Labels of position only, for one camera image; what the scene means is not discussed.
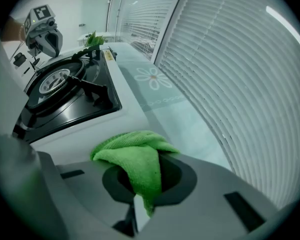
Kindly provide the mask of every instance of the green cloth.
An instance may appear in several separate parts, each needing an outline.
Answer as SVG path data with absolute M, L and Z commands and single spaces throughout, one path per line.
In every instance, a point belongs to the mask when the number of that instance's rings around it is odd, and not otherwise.
M 159 134 L 148 130 L 134 131 L 102 142 L 91 152 L 90 159 L 102 159 L 122 167 L 151 216 L 153 200 L 162 191 L 158 151 L 179 153 Z

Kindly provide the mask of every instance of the white wall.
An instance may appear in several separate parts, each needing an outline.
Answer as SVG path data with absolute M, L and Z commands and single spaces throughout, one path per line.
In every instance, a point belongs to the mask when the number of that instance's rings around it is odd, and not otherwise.
M 61 52 L 77 47 L 77 39 L 82 34 L 106 30 L 108 0 L 20 0 L 10 15 L 22 21 L 30 9 L 44 4 L 53 10 L 58 29 L 63 35 Z M 6 43 L 4 48 L 6 51 L 13 50 L 13 46 L 15 44 Z

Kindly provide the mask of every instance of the gray surface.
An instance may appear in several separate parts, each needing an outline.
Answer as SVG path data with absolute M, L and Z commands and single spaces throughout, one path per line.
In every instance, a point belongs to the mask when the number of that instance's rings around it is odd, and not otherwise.
M 224 198 L 233 192 L 239 192 L 263 219 L 270 219 L 258 228 L 258 236 L 268 234 L 290 212 L 277 213 L 262 193 L 221 166 L 181 154 L 173 158 L 192 167 L 197 184 L 180 204 L 156 207 L 135 239 L 253 236 Z M 128 211 L 127 204 L 113 201 L 103 187 L 102 175 L 112 166 L 88 161 L 57 169 L 49 154 L 37 153 L 13 137 L 0 137 L 0 190 L 29 227 L 49 239 L 128 239 L 111 228 Z M 61 178 L 60 173 L 73 170 L 84 174 Z
M 277 212 L 274 205 L 252 186 L 221 166 L 185 155 L 174 158 L 197 174 L 193 192 L 179 205 L 157 207 L 138 239 L 234 239 L 246 235 L 244 225 L 224 194 L 239 192 L 264 218 Z
M 40 152 L 39 156 L 45 181 L 66 225 L 69 239 L 128 239 L 127 236 L 97 220 L 86 210 L 61 178 L 50 155 Z
M 114 201 L 102 183 L 104 172 L 113 164 L 98 162 L 78 162 L 58 165 L 60 173 L 82 170 L 84 174 L 64 179 L 65 184 L 77 200 L 95 217 L 109 227 L 124 220 L 129 205 Z

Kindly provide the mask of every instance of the window blind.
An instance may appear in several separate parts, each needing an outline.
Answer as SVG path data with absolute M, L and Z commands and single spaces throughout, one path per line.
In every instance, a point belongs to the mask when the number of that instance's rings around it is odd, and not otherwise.
M 233 171 L 281 208 L 300 194 L 300 44 L 267 6 L 300 34 L 282 0 L 185 0 L 155 64 Z
M 160 30 L 174 0 L 122 0 L 116 42 L 126 42 L 152 57 Z

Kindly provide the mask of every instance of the stove burner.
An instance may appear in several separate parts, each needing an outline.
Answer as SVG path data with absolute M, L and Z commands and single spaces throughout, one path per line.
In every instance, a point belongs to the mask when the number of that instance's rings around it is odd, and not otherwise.
M 39 87 L 42 95 L 51 95 L 58 91 L 65 83 L 65 77 L 70 75 L 70 70 L 63 68 L 48 75 Z

